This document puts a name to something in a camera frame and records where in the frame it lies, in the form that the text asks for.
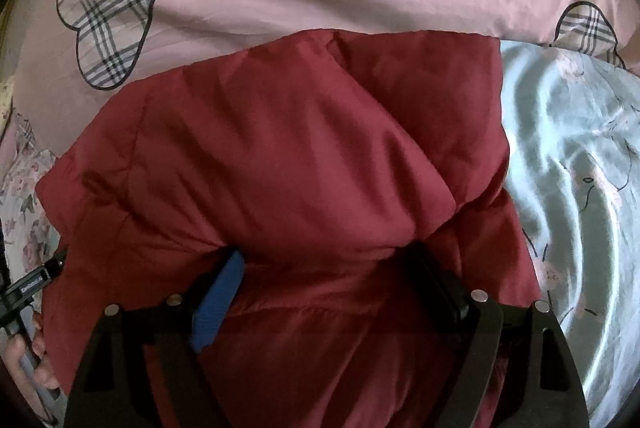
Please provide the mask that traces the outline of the person's left hand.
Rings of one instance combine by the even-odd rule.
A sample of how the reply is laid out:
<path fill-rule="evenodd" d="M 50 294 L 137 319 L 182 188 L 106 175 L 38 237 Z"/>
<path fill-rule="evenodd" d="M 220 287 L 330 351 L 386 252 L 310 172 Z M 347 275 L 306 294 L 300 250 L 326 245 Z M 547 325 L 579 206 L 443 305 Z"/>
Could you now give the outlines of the person's left hand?
<path fill-rule="evenodd" d="M 47 353 L 46 341 L 43 336 L 43 317 L 39 311 L 32 312 L 30 325 L 34 329 L 32 352 L 37 356 L 39 364 L 32 370 L 27 369 L 27 344 L 20 334 L 9 336 L 2 352 L 2 361 L 9 370 L 9 375 L 18 391 L 21 392 L 35 415 L 45 424 L 53 426 L 55 424 L 54 417 L 44 403 L 41 392 L 44 389 L 57 389 L 60 383 L 54 374 L 53 365 Z"/>

